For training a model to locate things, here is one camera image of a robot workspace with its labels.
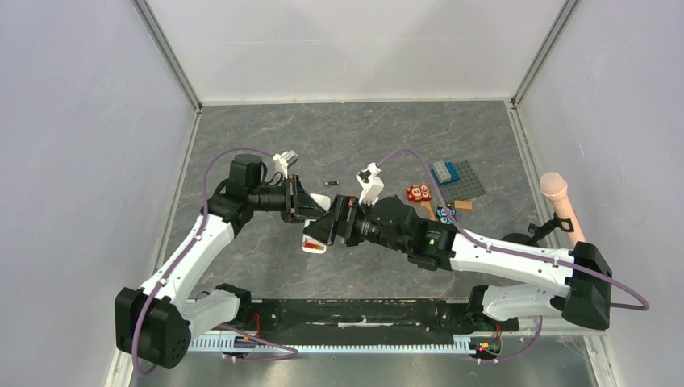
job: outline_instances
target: lego brick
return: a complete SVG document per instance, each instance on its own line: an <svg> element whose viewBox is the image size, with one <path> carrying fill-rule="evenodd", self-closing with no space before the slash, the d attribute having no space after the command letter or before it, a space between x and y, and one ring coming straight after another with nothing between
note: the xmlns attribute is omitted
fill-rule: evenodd
<svg viewBox="0 0 684 387"><path fill-rule="evenodd" d="M447 165L443 161L437 161L432 164L432 172L440 183L451 180L451 173L449 173Z"/></svg>
<svg viewBox="0 0 684 387"><path fill-rule="evenodd" d="M453 203L456 200L467 200L486 194L468 161L458 162L455 166L461 179L440 187L447 202Z"/></svg>
<svg viewBox="0 0 684 387"><path fill-rule="evenodd" d="M460 212L473 212L473 202L468 202L466 200L455 200L453 201L453 208Z"/></svg>
<svg viewBox="0 0 684 387"><path fill-rule="evenodd" d="M437 220L434 211L432 211L432 206L430 206L430 202L421 202L420 207L423 207L427 211L427 214L430 214L430 220Z"/></svg>
<svg viewBox="0 0 684 387"><path fill-rule="evenodd" d="M442 160L432 164L432 175L437 180L437 184L446 185L454 183L460 179L458 171L452 162L444 163Z"/></svg>

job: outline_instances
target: lego baseplate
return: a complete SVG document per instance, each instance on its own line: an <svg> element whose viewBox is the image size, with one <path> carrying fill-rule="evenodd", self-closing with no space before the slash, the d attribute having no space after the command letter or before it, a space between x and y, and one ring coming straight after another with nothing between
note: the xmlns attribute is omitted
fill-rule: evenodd
<svg viewBox="0 0 684 387"><path fill-rule="evenodd" d="M440 187L447 202L453 203L455 200L468 200L486 194L482 183L475 176L475 172L470 167L468 161L455 163L455 166L461 179L455 183Z"/></svg>

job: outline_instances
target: microphone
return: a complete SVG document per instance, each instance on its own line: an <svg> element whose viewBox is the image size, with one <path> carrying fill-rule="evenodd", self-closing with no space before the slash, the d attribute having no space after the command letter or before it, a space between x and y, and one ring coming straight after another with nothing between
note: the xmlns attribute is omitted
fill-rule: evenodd
<svg viewBox="0 0 684 387"><path fill-rule="evenodd" d="M555 172L546 173L539 181L541 193L551 201L553 210L556 211L556 216L561 220L563 231L572 228L572 231L565 233L570 238L573 246L577 242L584 242L584 234L582 228L579 227L577 215L573 210L573 205L568 198L568 183L561 175Z"/></svg>

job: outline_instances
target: marble pattern surface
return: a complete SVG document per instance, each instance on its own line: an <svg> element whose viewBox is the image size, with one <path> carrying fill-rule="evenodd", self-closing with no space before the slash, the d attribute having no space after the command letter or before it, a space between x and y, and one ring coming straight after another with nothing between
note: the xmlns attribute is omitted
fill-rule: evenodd
<svg viewBox="0 0 684 387"><path fill-rule="evenodd" d="M429 163L468 160L487 193L459 214L466 228L495 238L525 232L537 214L503 102L358 102L210 106L202 118L182 186L166 256L187 235L201 206L202 172L225 148L294 149L297 173L310 193L359 194L355 174L388 152L412 146ZM228 176L232 155L209 174L209 190ZM407 154L382 170L383 195L406 200L406 187L428 181ZM323 181L339 185L324 186ZM302 226L257 213L214 260L192 295L221 283L256 298L467 297L475 285L511 281L479 273L430 272L406 256L363 243L335 245L323 255L300 248Z"/></svg>

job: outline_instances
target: white wall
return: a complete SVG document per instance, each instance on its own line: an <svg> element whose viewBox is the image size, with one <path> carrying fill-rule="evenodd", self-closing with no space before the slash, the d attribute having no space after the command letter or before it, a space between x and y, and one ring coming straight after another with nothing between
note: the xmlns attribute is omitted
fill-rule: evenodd
<svg viewBox="0 0 684 387"><path fill-rule="evenodd" d="M104 383L193 113L129 1L0 6L0 385Z"/></svg>
<svg viewBox="0 0 684 387"><path fill-rule="evenodd" d="M521 108L540 167L569 182L587 239L652 304L611 312L629 386L681 384L682 18L677 0L582 2Z"/></svg>
<svg viewBox="0 0 684 387"><path fill-rule="evenodd" d="M511 96L563 0L151 0L204 102Z"/></svg>

